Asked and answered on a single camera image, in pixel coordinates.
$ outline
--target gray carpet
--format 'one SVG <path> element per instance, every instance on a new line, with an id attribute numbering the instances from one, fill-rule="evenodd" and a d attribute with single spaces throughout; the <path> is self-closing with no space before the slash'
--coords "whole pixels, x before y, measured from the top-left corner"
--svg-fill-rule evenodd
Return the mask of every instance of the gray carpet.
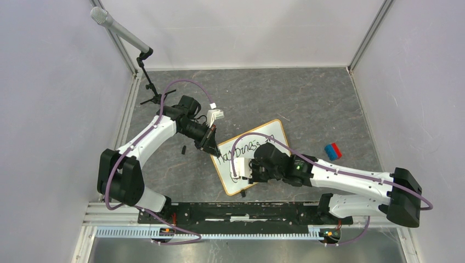
<path id="1" fill-rule="evenodd" d="M 217 143 L 280 119 L 289 145 L 301 153 L 329 161 L 324 147 L 336 142 L 343 157 L 335 164 L 380 171 L 373 142 L 354 87 L 344 68 L 272 68 L 244 70 L 200 70 L 149 72 L 158 90 L 172 80 L 194 79 L 203 84 L 225 114 L 216 122 Z M 159 105 L 140 102 L 153 93 L 141 82 L 128 132 L 136 136 L 153 119 Z M 177 83 L 167 105 L 182 95 L 192 96 L 206 114 L 208 99 L 197 86 Z M 186 145 L 186 155 L 181 155 Z M 315 201 L 321 194 L 341 191 L 326 188 L 292 187 L 281 181 L 257 184 L 247 196 L 228 196 L 223 190 L 210 156 L 194 147 L 181 134 L 168 139 L 143 167 L 148 187 L 174 202 L 206 201 Z"/>

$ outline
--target black mounting plate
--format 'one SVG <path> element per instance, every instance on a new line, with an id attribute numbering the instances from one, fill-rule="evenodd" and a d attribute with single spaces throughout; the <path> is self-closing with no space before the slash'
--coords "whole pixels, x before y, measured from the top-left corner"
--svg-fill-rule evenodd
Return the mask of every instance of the black mounting plate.
<path id="1" fill-rule="evenodd" d="M 218 202 L 172 203 L 165 219 L 176 226 L 201 234 L 281 234 L 308 233 L 308 225 L 337 225 L 338 218 L 321 220 L 318 202 Z M 248 217 L 243 221 L 241 216 Z M 341 219 L 353 224 L 352 217 Z M 139 213 L 139 224 L 159 224 L 146 212 Z"/>

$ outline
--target white whiteboard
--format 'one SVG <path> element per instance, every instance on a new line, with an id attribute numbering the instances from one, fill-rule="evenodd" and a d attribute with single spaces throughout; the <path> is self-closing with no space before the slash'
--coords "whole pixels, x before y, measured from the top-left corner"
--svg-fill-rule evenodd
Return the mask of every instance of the white whiteboard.
<path id="1" fill-rule="evenodd" d="M 271 122 L 265 123 L 259 127 L 256 127 L 255 129 L 249 130 L 246 133 L 250 132 L 257 132 L 257 133 L 263 133 L 265 135 L 274 137 L 276 140 L 284 143 L 286 146 L 287 144 L 287 139 L 286 135 L 284 134 L 284 129 L 282 128 L 282 123 L 279 119 L 275 119 Z M 232 180 L 230 176 L 230 170 L 229 170 L 229 165 L 231 163 L 231 148 L 239 136 L 242 134 L 229 139 L 221 144 L 218 145 L 218 148 L 221 152 L 220 157 L 212 157 L 213 164 L 215 165 L 215 168 L 218 172 L 219 178 L 221 180 L 221 183 L 223 184 L 224 191 L 228 196 L 235 195 L 239 192 L 241 192 L 243 189 L 249 188 L 255 184 L 249 185 L 247 183 L 247 180 Z M 236 149 L 235 149 L 235 155 L 234 158 L 236 157 L 245 157 L 245 158 L 253 158 L 253 154 L 255 150 L 258 148 L 258 146 L 265 144 L 266 142 L 271 142 L 273 143 L 278 150 L 281 152 L 285 152 L 288 155 L 291 153 L 286 150 L 284 147 L 281 145 L 278 145 L 272 141 L 269 141 L 267 138 L 258 136 L 258 135 L 249 135 L 245 138 L 242 138 L 240 142 L 237 143 Z"/>

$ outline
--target microphone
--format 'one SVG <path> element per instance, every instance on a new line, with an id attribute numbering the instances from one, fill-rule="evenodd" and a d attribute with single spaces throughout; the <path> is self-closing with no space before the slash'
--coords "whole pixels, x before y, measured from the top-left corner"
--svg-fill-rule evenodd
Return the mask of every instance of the microphone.
<path id="1" fill-rule="evenodd" d="M 129 44 L 139 49 L 142 53 L 148 53 L 151 49 L 148 45 L 142 42 L 142 40 L 138 39 L 125 27 L 120 25 L 120 23 L 116 22 L 106 10 L 100 7 L 94 7 L 92 8 L 92 11 L 90 11 L 90 16 L 93 20 L 95 20 L 95 22 L 97 22 L 97 24 L 105 27 L 110 31 L 113 31 L 118 36 L 129 42 Z"/>

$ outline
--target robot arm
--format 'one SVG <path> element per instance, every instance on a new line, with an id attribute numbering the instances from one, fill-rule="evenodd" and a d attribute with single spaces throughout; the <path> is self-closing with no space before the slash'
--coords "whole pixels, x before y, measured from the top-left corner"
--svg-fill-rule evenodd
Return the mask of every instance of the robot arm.
<path id="1" fill-rule="evenodd" d="M 234 175 L 231 169 L 231 177 L 248 180 L 250 184 L 276 179 L 292 186 L 327 187 L 351 192 L 355 195 L 323 195 L 320 210 L 337 218 L 386 216 L 401 226 L 419 226 L 421 201 L 385 183 L 395 182 L 421 195 L 421 187 L 408 170 L 396 168 L 394 173 L 363 171 L 334 165 L 312 156 L 305 157 L 336 172 L 312 165 L 296 155 L 288 156 L 273 144 L 266 143 L 257 148 L 254 159 L 235 158 L 237 173 Z M 339 170 L 378 178 L 383 183 L 338 174 Z"/>
<path id="2" fill-rule="evenodd" d="M 201 124 L 194 120 L 200 108 L 195 99 L 182 96 L 177 105 L 163 108 L 163 116 L 156 126 L 160 112 L 127 144 L 116 151 L 106 149 L 100 156 L 97 190 L 105 194 L 112 168 L 121 157 L 120 153 L 127 152 L 113 176 L 109 196 L 126 205 L 144 207 L 154 212 L 161 211 L 167 197 L 144 185 L 142 167 L 162 143 L 174 134 L 181 133 L 193 139 L 197 149 L 214 156 L 220 155 L 215 141 L 216 126 L 213 125 L 213 121 L 222 118 L 223 112 L 218 109 L 209 110 L 207 121 Z"/>

